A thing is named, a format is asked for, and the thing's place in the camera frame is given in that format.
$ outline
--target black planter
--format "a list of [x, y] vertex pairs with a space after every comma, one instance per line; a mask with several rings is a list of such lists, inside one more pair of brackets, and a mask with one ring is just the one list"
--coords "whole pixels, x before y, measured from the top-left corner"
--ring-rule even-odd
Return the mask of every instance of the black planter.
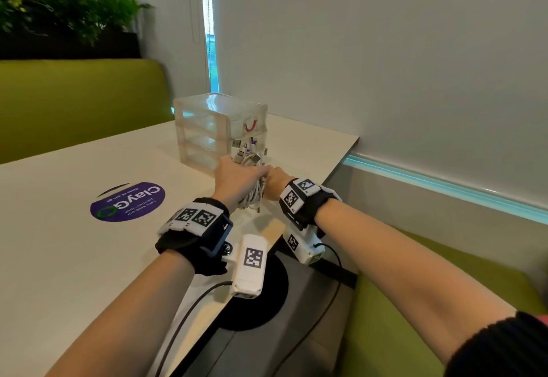
[[93, 44], [74, 34], [48, 30], [45, 35], [25, 30], [0, 33], [0, 60], [84, 60], [141, 58], [137, 34], [104, 30]]

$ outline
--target green booth seat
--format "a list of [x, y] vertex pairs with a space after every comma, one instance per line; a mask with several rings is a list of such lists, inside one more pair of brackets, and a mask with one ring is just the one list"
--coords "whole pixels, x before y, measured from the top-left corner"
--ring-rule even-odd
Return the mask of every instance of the green booth seat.
[[[490, 260], [403, 232], [455, 264], [518, 310], [548, 313], [527, 276]], [[360, 275], [335, 375], [441, 377], [443, 366], [394, 305]]]
[[155, 60], [0, 61], [0, 163], [173, 119]]

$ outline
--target white table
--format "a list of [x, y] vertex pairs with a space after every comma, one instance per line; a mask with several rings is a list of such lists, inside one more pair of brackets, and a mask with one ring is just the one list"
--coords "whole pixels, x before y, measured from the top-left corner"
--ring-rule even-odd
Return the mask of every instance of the white table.
[[[272, 164], [320, 183], [358, 139], [275, 115], [267, 124]], [[124, 222], [92, 217], [90, 205], [99, 194], [142, 181], [165, 189], [159, 208]], [[213, 186], [209, 176], [179, 162], [173, 122], [0, 165], [2, 374], [44, 375], [154, 260], [158, 227], [183, 204], [211, 194]], [[235, 247], [249, 232], [264, 234], [272, 245], [283, 228], [269, 214], [250, 210], [236, 212], [233, 220], [228, 240]], [[230, 278], [230, 273], [194, 278], [161, 353], [195, 299]], [[228, 301], [227, 289], [220, 288], [200, 303], [176, 339], [163, 375], [173, 371]]]

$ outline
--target floor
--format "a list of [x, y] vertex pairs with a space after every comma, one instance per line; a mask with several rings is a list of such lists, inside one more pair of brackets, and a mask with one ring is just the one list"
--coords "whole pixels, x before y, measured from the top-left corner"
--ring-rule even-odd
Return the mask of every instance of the floor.
[[[262, 327], [244, 332], [219, 329], [185, 377], [270, 377], [279, 361], [317, 321], [337, 282], [280, 252], [289, 292], [280, 312]], [[335, 366], [353, 290], [342, 285], [318, 327], [280, 368], [277, 376], [330, 376]]]

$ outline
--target forearm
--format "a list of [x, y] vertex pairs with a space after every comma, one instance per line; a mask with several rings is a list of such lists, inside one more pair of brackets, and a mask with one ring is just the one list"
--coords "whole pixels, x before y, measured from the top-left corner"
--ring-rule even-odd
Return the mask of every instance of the forearm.
[[436, 253], [380, 221], [329, 200], [316, 223], [394, 303], [442, 362], [515, 309]]
[[47, 377], [145, 375], [193, 277], [184, 257], [164, 252], [87, 327]]

